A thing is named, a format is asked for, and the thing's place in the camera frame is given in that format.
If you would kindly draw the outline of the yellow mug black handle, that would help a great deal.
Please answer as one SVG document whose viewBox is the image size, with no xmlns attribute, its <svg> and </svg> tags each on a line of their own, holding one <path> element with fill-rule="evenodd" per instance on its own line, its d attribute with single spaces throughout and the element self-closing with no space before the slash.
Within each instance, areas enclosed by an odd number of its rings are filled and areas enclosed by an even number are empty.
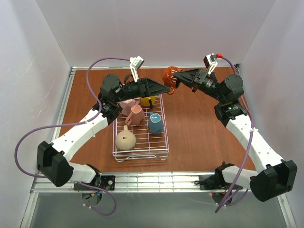
<svg viewBox="0 0 304 228">
<path fill-rule="evenodd" d="M 153 105 L 155 103 L 155 100 L 156 100 L 156 96 L 140 97 L 140 104 L 142 106 L 152 109 Z"/>
</svg>

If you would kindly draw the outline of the dark glossy orange mug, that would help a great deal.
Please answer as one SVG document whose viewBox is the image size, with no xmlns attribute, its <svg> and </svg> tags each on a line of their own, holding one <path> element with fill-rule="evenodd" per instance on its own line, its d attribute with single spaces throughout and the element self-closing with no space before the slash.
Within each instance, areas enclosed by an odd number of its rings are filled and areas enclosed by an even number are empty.
<svg viewBox="0 0 304 228">
<path fill-rule="evenodd" d="M 182 69 L 174 66 L 168 67 L 163 73 L 162 80 L 165 86 L 170 88 L 168 95 L 172 95 L 176 88 L 177 78 L 174 76 L 174 73 L 181 72 Z"/>
</svg>

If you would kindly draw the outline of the pale pink faceted mug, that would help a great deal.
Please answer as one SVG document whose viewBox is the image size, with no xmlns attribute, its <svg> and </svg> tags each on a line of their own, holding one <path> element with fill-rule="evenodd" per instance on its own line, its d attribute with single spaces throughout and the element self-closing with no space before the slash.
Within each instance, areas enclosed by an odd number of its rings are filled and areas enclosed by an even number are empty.
<svg viewBox="0 0 304 228">
<path fill-rule="evenodd" d="M 119 102 L 119 105 L 122 107 L 122 114 L 125 116 L 128 116 L 130 114 L 131 107 L 136 104 L 138 105 L 139 103 L 140 103 L 139 98 L 128 99 L 128 100 Z"/>
</svg>

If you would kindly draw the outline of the salmon pink floral mug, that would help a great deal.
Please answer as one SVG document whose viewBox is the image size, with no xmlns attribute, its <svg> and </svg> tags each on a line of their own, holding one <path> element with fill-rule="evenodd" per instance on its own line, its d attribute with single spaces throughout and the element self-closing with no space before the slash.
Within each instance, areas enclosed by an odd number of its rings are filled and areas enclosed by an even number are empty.
<svg viewBox="0 0 304 228">
<path fill-rule="evenodd" d="M 139 126 L 142 125 L 144 121 L 145 121 L 145 114 L 142 107 L 138 104 L 137 105 L 135 104 L 131 107 L 130 113 L 127 116 L 124 123 L 126 125 L 133 124 Z"/>
</svg>

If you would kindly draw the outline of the blue floral mug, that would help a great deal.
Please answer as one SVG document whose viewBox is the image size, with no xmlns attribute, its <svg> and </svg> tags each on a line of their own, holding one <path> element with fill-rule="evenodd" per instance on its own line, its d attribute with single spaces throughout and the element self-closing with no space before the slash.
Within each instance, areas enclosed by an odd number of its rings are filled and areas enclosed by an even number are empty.
<svg viewBox="0 0 304 228">
<path fill-rule="evenodd" d="M 150 133 L 154 135 L 162 133 L 164 129 L 164 122 L 158 113 L 148 113 L 148 129 Z"/>
</svg>

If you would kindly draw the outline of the beige ceramic mug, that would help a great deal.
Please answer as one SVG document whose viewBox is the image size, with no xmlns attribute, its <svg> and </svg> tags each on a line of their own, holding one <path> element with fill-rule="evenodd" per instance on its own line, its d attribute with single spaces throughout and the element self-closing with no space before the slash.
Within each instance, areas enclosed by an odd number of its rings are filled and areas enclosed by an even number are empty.
<svg viewBox="0 0 304 228">
<path fill-rule="evenodd" d="M 136 136 L 129 131 L 128 125 L 124 125 L 123 130 L 117 134 L 115 145 L 121 151 L 129 151 L 136 146 Z"/>
</svg>

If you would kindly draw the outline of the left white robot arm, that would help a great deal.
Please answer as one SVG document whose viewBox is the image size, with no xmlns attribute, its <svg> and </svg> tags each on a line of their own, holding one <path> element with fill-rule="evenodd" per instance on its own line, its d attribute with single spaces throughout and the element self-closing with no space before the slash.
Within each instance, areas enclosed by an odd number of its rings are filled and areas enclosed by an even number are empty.
<svg viewBox="0 0 304 228">
<path fill-rule="evenodd" d="M 81 122 L 52 142 L 43 141 L 38 145 L 37 169 L 57 187 L 69 181 L 96 185 L 100 179 L 97 168 L 71 163 L 76 152 L 118 117 L 122 111 L 119 102 L 169 91 L 169 87 L 147 77 L 124 85 L 117 75 L 107 75 L 100 87 L 97 103 Z"/>
</svg>

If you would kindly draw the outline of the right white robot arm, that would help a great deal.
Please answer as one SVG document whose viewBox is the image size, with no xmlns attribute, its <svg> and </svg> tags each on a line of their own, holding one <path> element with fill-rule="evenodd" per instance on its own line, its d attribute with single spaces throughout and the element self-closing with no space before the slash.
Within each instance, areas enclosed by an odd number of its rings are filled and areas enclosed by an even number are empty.
<svg viewBox="0 0 304 228">
<path fill-rule="evenodd" d="M 215 169 L 214 182 L 220 187 L 236 184 L 249 189 L 261 202 L 290 192 L 293 188 L 297 165 L 277 154 L 254 127 L 249 113 L 239 102 L 243 95 L 243 80 L 236 74 L 218 82 L 215 73 L 208 74 L 200 68 L 175 72 L 172 76 L 176 86 L 184 84 L 194 92 L 200 90 L 215 98 L 214 107 L 218 120 L 222 122 L 246 149 L 255 170 L 245 170 L 232 163 Z"/>
</svg>

